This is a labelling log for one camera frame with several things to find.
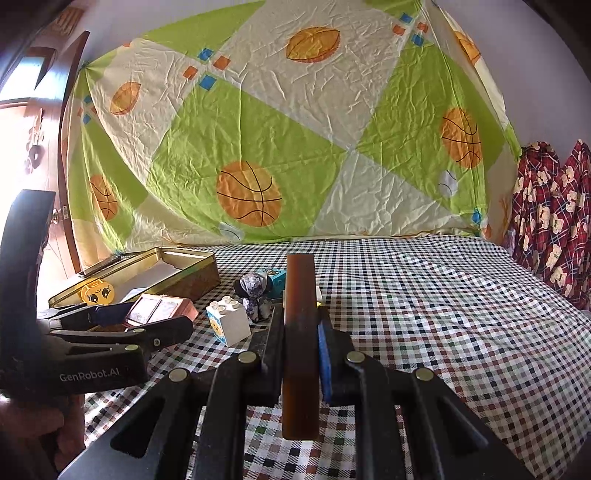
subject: bed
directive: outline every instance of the bed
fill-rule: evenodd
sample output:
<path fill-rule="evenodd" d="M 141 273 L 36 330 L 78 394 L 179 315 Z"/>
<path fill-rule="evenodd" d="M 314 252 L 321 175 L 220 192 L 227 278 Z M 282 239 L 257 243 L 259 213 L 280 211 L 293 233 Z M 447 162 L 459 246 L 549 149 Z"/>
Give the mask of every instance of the bed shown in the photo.
<path fill-rule="evenodd" d="M 333 324 L 358 350 L 403 371 L 435 370 L 536 478 L 559 478 L 591 429 L 589 319 L 492 243 L 430 235 L 209 249 L 221 285 L 196 303 L 193 336 L 153 357 L 145 385 L 87 395 L 87 444 L 167 371 L 214 368 L 244 350 L 247 340 L 216 340 L 205 305 L 256 267 L 285 267 L 287 253 L 314 254 Z M 245 478 L 355 477 L 352 407 L 321 406 L 321 442 L 282 439 L 279 407 L 247 415 Z"/>

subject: small pink box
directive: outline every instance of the small pink box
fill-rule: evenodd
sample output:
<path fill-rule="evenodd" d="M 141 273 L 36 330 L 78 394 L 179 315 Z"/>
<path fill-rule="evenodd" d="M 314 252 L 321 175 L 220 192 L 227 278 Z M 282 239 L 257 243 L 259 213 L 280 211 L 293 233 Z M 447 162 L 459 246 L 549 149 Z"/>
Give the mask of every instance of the small pink box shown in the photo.
<path fill-rule="evenodd" d="M 146 323 L 159 322 L 181 315 L 185 315 L 194 322 L 197 314 L 197 309 L 190 299 L 142 293 L 125 316 L 124 325 L 128 328 L 137 328 Z"/>

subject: orange basketball pattern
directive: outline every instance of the orange basketball pattern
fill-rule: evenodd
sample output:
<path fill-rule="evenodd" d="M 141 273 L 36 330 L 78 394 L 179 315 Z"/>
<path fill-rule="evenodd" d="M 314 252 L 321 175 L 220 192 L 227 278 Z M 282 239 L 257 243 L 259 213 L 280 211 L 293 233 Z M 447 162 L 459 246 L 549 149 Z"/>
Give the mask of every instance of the orange basketball pattern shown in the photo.
<path fill-rule="evenodd" d="M 482 161 L 482 143 L 478 125 L 463 109 L 448 110 L 441 121 L 441 141 L 449 156 L 464 168 L 474 168 Z"/>
<path fill-rule="evenodd" d="M 269 226 L 281 213 L 281 193 L 266 168 L 247 161 L 226 165 L 217 176 L 217 200 L 224 211 L 249 226 Z"/>
<path fill-rule="evenodd" d="M 330 57 L 340 43 L 340 32 L 329 27 L 310 27 L 290 38 L 285 56 L 294 61 L 315 63 Z"/>
<path fill-rule="evenodd" d="M 470 59 L 472 64 L 476 64 L 476 62 L 480 59 L 480 50 L 476 48 L 474 42 L 470 40 L 466 35 L 462 32 L 455 31 L 458 42 L 462 46 L 462 49 L 466 53 L 466 56 Z"/>
<path fill-rule="evenodd" d="M 93 175 L 90 178 L 90 186 L 105 220 L 111 220 L 119 211 L 119 202 L 113 194 L 113 189 L 102 175 Z"/>
<path fill-rule="evenodd" d="M 111 99 L 109 112 L 113 115 L 125 115 L 132 111 L 138 101 L 140 87 L 138 82 L 125 82 L 121 85 Z"/>

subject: brown wooden stick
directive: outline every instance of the brown wooden stick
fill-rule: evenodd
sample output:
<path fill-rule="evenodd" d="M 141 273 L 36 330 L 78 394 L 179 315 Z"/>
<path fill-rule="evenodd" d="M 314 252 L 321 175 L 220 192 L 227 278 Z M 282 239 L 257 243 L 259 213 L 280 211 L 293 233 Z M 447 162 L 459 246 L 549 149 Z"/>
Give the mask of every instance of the brown wooden stick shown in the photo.
<path fill-rule="evenodd" d="M 314 255 L 287 255 L 281 430 L 287 440 L 319 436 L 318 311 Z"/>

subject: white lego brick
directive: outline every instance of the white lego brick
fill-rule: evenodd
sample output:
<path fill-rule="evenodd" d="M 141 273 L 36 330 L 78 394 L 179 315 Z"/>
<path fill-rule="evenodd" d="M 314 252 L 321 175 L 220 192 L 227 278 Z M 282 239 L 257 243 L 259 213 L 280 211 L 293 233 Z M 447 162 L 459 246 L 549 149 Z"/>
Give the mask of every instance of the white lego brick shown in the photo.
<path fill-rule="evenodd" d="M 243 305 L 225 296 L 220 301 L 211 302 L 207 316 L 217 338 L 226 346 L 232 346 L 251 335 L 248 316 Z"/>

